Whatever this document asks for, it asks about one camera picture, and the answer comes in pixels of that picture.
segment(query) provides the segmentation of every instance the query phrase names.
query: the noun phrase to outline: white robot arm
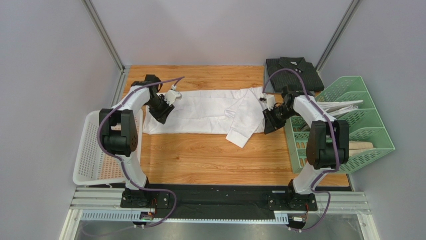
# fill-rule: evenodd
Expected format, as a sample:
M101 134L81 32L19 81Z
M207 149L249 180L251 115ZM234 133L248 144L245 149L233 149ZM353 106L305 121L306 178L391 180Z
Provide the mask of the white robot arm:
M265 134L274 132L286 124L291 117L300 115L310 127L306 147L308 163L301 174L289 184L289 193L293 199L308 196L321 180L336 169L336 153L331 139L331 131L335 135L338 159L345 164L349 159L349 124L337 120L316 104L312 95L294 90L295 86L288 85L283 89L284 104L276 106L275 98L264 95L260 99L266 102L268 109L263 111L265 116Z
M99 113L99 122L101 123L107 115L114 111L101 126L100 140L108 153L122 159L122 162L117 161L125 175L126 187L130 190L139 190L134 184L144 188L148 182L136 153L139 138L135 115L139 114L142 106L148 105L152 116L160 123L165 124L167 117L175 108L173 103L182 98L175 86L165 96L157 95L159 83L161 81L158 77L147 75L145 81L132 84L129 94L120 103L110 109L103 109ZM143 88L143 86L152 84L158 85ZM121 125L121 129L113 130L112 127L118 124Z

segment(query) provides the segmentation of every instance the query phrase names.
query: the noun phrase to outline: white laundry basket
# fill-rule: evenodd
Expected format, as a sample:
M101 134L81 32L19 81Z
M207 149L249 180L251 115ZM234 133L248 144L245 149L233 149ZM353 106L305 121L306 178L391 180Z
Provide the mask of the white laundry basket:
M116 159L102 152L98 145L99 112L91 112L84 123L73 176L74 183L79 186L109 185L125 181ZM142 111L134 117L139 136L136 149L139 162L141 161L143 117Z

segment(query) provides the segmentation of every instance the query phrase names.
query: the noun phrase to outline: white wall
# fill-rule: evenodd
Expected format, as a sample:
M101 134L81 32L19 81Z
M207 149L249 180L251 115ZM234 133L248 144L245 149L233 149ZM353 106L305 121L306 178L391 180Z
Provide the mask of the white wall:
M321 76L362 76L396 151L353 176L382 240L425 239L426 1L366 0Z
M93 2L126 65L316 65L351 0Z
M58 239L88 113L119 72L80 0L0 2L0 238Z

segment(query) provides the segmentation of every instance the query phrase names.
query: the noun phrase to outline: wooden table surface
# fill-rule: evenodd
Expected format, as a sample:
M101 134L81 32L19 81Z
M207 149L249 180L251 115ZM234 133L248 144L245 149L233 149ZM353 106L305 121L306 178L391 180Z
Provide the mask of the wooden table surface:
M125 96L145 75L162 81L184 77L177 90L239 90L263 85L263 66L132 66ZM164 84L166 93L172 83ZM153 184L286 186L293 174L284 129L253 134L244 149L225 135L160 134L142 136L140 165ZM328 175L321 186L349 186L345 174Z

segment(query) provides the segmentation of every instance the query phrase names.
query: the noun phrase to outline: green plastic organizer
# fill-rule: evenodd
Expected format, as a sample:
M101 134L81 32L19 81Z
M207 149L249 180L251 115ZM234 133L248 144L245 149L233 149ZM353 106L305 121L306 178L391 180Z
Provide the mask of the green plastic organizer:
M360 76L344 76L335 81L316 98L317 102L347 102L363 100L359 109L340 117L349 123L349 140L373 143L375 149L349 158L339 174L351 174L395 151L395 146L376 109L373 99ZM293 173L299 174L307 164L306 147L309 131L300 131L305 121L292 117L285 124L288 150Z

